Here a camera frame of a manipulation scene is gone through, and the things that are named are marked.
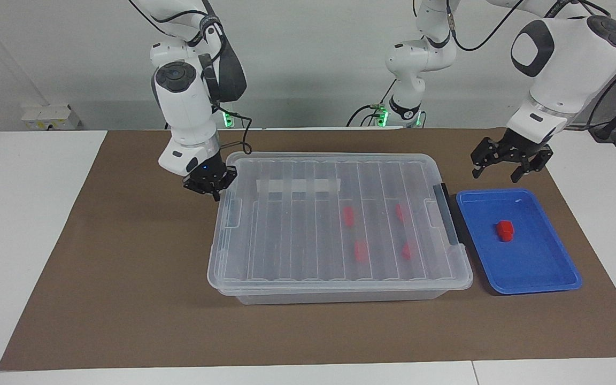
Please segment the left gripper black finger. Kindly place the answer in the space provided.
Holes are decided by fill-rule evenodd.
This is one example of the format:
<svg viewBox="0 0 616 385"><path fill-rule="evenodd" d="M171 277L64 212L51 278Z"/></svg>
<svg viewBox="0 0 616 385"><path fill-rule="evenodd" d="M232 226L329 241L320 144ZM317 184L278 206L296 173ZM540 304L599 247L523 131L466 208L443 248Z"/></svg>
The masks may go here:
<svg viewBox="0 0 616 385"><path fill-rule="evenodd" d="M490 138L482 139L472 151L471 161L474 166L472 176L478 179L484 169L499 163L498 144Z"/></svg>
<svg viewBox="0 0 616 385"><path fill-rule="evenodd" d="M531 158L526 154L521 154L518 160L518 166L511 173L511 182L518 183L524 175L532 172L540 172L545 168L547 162L552 158L553 151L550 147L543 147Z"/></svg>

